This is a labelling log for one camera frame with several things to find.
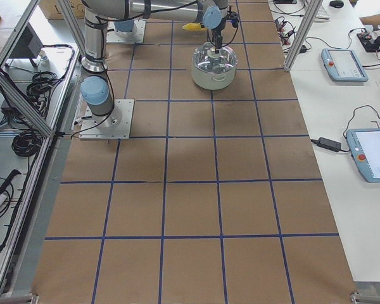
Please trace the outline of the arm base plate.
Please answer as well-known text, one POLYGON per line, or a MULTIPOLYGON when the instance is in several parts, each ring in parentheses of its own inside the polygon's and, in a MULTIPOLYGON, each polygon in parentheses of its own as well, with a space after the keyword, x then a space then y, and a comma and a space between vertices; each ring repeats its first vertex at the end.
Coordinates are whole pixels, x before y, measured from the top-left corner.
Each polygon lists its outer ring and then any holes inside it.
POLYGON ((128 139, 132 124, 134 110, 133 99, 116 99, 115 107, 111 116, 105 122, 99 124, 105 118, 92 115, 89 106, 86 107, 85 115, 91 116, 82 122, 83 131, 78 133, 80 139, 84 140, 114 140, 128 139))
POLYGON ((131 36, 120 37, 114 31, 114 24, 110 22, 107 30, 106 41, 108 44, 142 44, 144 40, 144 33, 146 28, 145 20, 134 20, 136 25, 136 33, 131 36))

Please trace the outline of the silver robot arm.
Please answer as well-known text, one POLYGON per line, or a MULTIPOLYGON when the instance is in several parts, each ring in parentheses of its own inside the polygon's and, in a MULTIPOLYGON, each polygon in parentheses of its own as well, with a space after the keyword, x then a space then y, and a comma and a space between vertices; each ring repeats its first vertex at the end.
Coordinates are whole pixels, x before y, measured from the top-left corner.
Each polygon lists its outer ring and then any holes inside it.
POLYGON ((222 48, 221 31, 230 21, 237 27, 239 15, 227 1, 83 1, 85 7, 85 55, 82 68, 90 80, 80 92, 92 113, 94 126, 112 130, 122 119, 114 101, 106 68, 106 35, 110 22, 129 28, 136 18, 200 23, 212 31, 217 49, 222 48))
POLYGON ((113 24, 114 31, 120 37, 134 35, 137 31, 134 20, 113 22, 113 24))

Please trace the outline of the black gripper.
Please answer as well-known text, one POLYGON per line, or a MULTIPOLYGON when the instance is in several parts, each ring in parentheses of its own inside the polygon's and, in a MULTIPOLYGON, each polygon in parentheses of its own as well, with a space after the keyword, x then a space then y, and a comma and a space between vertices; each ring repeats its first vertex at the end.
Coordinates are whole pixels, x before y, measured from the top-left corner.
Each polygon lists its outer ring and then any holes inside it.
POLYGON ((215 52, 218 53, 222 47, 222 28, 212 29, 212 39, 215 43, 215 52))

